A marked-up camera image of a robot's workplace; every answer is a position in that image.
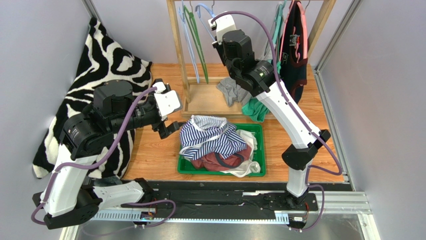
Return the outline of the light blue wire hanger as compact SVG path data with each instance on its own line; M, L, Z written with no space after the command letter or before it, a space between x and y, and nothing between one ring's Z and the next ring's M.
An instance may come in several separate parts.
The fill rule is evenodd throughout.
M184 30L184 37L185 37L185 41L186 41L186 45L187 45L187 49L189 52L189 57L190 57L190 61L195 73L195 79L196 82L199 84L200 83L200 76L199 76L199 71L198 71L198 67L197 67L197 63L196 63L196 59L195 59L195 54L194 54L194 49L192 46L192 42L189 36L189 28L188 28L188 20L186 18L186 14L185 14L185 9L186 9L186 5L184 3L183 0L180 1L181 2L181 7L178 8L178 14L181 20L181 24Z

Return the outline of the blue white striped tank top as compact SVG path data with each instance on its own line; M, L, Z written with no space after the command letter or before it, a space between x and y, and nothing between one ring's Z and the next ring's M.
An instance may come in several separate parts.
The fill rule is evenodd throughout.
M192 115L180 129L179 154L190 161L210 153L226 159L247 148L236 130L237 127L225 117Z

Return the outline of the green plastic hanger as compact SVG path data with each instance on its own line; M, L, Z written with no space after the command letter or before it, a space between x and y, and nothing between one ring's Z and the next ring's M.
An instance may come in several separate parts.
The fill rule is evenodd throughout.
M201 45L201 40L200 40L200 37L199 37L199 31L198 31L198 28L197 28L195 16L185 5L183 5L183 12L184 12L184 17L185 17L187 23L189 24L189 30L191 32L191 36L192 36L192 39L193 39L194 44L195 44L195 48L196 48L196 51L197 51L197 54L198 54L199 61L201 63L205 82L208 84L209 83L208 69L207 69L205 56L204 56L204 52L203 52L202 45Z

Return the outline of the teal plastic hanger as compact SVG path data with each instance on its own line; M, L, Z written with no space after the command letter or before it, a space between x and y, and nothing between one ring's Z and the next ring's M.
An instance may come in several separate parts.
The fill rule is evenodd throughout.
M282 28L284 23L284 8L287 4L287 0L280 1L275 8L274 19L270 28L270 36L273 42L273 48L269 45L268 40L264 48L264 60L272 63L273 53L277 56L277 46L279 38L282 35Z

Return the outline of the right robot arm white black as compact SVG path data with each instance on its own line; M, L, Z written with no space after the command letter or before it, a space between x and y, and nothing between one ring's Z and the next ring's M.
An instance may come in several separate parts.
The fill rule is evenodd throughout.
M276 68L255 58L252 41L242 30L218 30L215 39L212 45L230 78L266 106L289 135L292 144L281 155L289 170L286 202L293 208L302 205L309 192L308 167L330 139L330 132L309 121L275 75Z

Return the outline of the light blue plastic hanger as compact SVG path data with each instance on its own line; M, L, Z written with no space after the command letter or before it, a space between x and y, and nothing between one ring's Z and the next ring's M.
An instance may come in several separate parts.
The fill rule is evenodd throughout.
M215 42L216 39L212 35L212 30L207 26L207 22L203 19L201 11L202 9L204 9L211 18L214 18L216 16L214 12L214 5L215 5L215 1L213 1L211 6L207 6L204 3L198 3L195 6L195 13L197 14L198 19L201 21L201 24L203 25L204 29L207 31L208 35L210 36L213 42Z

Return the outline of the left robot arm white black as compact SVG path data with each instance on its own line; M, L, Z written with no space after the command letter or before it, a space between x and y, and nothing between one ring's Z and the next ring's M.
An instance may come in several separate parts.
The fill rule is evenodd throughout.
M54 230L84 224L111 207L156 206L153 189L143 178L112 186L88 186L84 180L89 170L110 158L125 132L151 126L165 139L179 130L180 123L165 122L182 107L179 94L161 79L139 96L133 95L126 80L110 80L97 87L93 101L63 126L48 185L32 197L45 216L37 220L33 213L31 220Z

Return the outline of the grey tank top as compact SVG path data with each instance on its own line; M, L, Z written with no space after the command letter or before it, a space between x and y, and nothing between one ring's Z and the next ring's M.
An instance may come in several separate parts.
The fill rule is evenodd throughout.
M263 30L265 30L270 47L274 48L270 32L267 30L264 23L248 12L238 10L224 11L215 16L210 22L213 24L218 18L226 15L231 15L232 17L234 15L246 16L256 21ZM222 92L227 105L230 107L235 102L242 104L248 93L246 90L253 87L249 80L243 76L244 72L253 67L257 61L264 60L264 58L256 58L251 38L242 29L238 29L237 27L236 30L226 32L223 35L222 44L226 56L226 66L224 67L227 70L228 77L221 80L216 87ZM272 54L272 64L275 83L273 83L265 93L260 93L256 96L258 100L267 96L271 90L277 86L277 82L279 81L279 58L274 53Z

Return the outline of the red tank top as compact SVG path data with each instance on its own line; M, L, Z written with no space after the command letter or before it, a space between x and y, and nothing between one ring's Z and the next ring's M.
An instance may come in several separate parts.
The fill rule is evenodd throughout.
M248 161L252 155L253 149L247 146L239 152L236 152L228 158L223 158L218 152L211 152L199 159L191 160L194 168L205 168L210 172L222 172L239 167L243 162Z

